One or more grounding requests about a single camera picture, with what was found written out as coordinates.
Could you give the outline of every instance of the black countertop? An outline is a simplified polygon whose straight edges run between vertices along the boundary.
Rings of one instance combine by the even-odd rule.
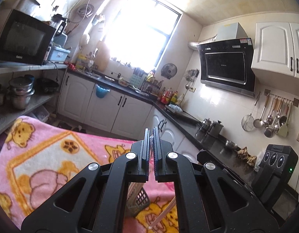
[[[78,77],[84,78],[86,80],[92,81],[98,85],[109,87],[112,90],[118,91],[122,94],[131,96],[143,102],[149,103],[155,106],[168,120],[170,120],[184,135],[185,137],[199,150],[207,151],[211,156],[213,156],[217,161],[219,161],[225,168],[236,173],[240,178],[251,185],[256,172],[252,167],[248,166],[246,162],[242,161],[237,157],[237,152],[225,148],[226,138],[219,136],[219,138],[211,137],[208,134],[204,134],[201,141],[195,139],[195,134],[199,129],[199,125],[182,120],[176,115],[165,109],[165,105],[158,101],[153,101],[146,96],[143,96],[129,87],[123,87],[118,84],[118,81],[111,82],[105,79],[103,76],[98,78],[90,77],[85,73],[80,73],[77,71],[69,70],[68,73],[74,74]]]

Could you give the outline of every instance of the blender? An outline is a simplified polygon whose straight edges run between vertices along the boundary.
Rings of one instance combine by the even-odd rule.
[[[62,35],[67,25],[67,18],[64,18],[60,14],[55,14],[50,20],[50,26],[56,29],[53,37],[58,37]]]

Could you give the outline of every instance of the metal screw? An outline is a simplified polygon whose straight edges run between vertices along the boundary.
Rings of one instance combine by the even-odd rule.
[[[88,166],[88,169],[91,170],[91,171],[94,171],[94,170],[97,170],[99,167],[99,165],[97,163],[91,163],[89,166]]]
[[[215,169],[215,164],[213,163],[207,163],[205,165],[205,167],[208,169],[208,170],[214,170]]]
[[[169,158],[177,158],[177,153],[176,152],[169,152],[168,157]]]
[[[136,154],[134,152],[128,152],[126,154],[126,158],[128,159],[134,159],[136,157]]]

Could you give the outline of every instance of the blue plastic basket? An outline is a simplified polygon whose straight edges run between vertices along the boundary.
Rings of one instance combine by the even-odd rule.
[[[111,91],[111,90],[108,89],[108,88],[103,88],[103,87],[97,85],[97,89],[96,89],[96,91],[95,91],[95,94],[96,94],[96,96],[97,96],[98,98],[104,98],[104,97],[106,96],[106,94],[107,94],[108,92],[110,92],[110,91]]]

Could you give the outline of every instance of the gray shelf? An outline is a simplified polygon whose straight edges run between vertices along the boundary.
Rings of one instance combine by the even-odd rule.
[[[56,63],[58,69],[65,69],[67,65]],[[56,69],[54,64],[47,65],[0,65],[0,74],[7,74],[11,72],[34,71],[34,70],[50,70]]]
[[[32,95],[29,106],[25,110],[16,110],[11,105],[11,102],[6,102],[3,106],[0,106],[0,134],[10,127],[18,117],[31,112],[56,95],[59,95],[59,93],[44,94],[36,92]]]

